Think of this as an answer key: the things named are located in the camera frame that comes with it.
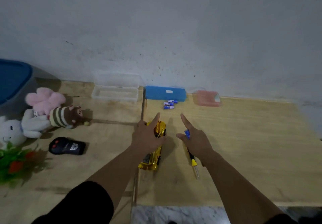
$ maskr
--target gold toy car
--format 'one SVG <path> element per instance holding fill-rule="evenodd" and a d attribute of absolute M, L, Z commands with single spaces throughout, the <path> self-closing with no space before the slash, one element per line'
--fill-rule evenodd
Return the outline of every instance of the gold toy car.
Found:
<path fill-rule="evenodd" d="M 154 128 L 154 135 L 159 138 L 165 136 L 167 133 L 166 130 L 166 124 L 162 121 L 158 121 L 157 125 Z M 153 151 L 150 154 L 147 154 L 143 161 L 139 164 L 138 168 L 143 170 L 149 170 L 149 171 L 155 171 L 158 168 L 159 161 L 161 158 L 161 149 L 162 146 L 160 146 L 158 149 Z"/>

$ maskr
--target stuffed animal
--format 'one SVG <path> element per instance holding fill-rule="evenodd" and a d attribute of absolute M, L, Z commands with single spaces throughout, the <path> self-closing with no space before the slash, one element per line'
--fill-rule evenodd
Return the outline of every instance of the stuffed animal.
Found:
<path fill-rule="evenodd" d="M 19 146 L 27 138 L 39 138 L 42 131 L 51 127 L 47 116 L 34 116 L 34 110 L 25 111 L 22 121 L 7 120 L 5 116 L 0 117 L 0 142 L 6 149 L 9 142 L 13 146 Z"/>
<path fill-rule="evenodd" d="M 83 122 L 80 106 L 57 107 L 50 111 L 49 120 L 52 126 L 72 129 L 77 122 Z"/>
<path fill-rule="evenodd" d="M 48 116 L 52 109 L 66 102 L 65 96 L 50 88 L 37 88 L 36 93 L 27 94 L 25 100 L 33 107 L 35 116 Z"/>

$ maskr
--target marble floor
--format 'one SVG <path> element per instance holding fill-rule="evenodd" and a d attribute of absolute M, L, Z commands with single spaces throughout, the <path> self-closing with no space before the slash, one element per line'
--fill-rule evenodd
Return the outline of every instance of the marble floor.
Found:
<path fill-rule="evenodd" d="M 313 217 L 320 208 L 280 207 L 294 220 L 302 216 Z M 165 224 L 174 221 L 178 224 L 229 224 L 223 207 L 165 207 L 135 206 L 132 208 L 131 224 Z"/>

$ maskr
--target pink stuffed toy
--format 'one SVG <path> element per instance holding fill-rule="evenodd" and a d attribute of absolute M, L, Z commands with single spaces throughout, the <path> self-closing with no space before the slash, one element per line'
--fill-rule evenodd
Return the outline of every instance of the pink stuffed toy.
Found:
<path fill-rule="evenodd" d="M 37 116 L 48 116 L 52 109 L 66 102 L 65 96 L 50 88 L 37 88 L 37 92 L 27 94 L 25 100 L 28 105 L 33 107 Z"/>

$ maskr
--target white wall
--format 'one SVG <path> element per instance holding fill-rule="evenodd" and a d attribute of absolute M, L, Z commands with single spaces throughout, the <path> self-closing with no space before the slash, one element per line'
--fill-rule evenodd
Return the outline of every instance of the white wall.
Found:
<path fill-rule="evenodd" d="M 107 69 L 321 108 L 321 10 L 322 0 L 0 0 L 0 57 L 64 80 Z"/>

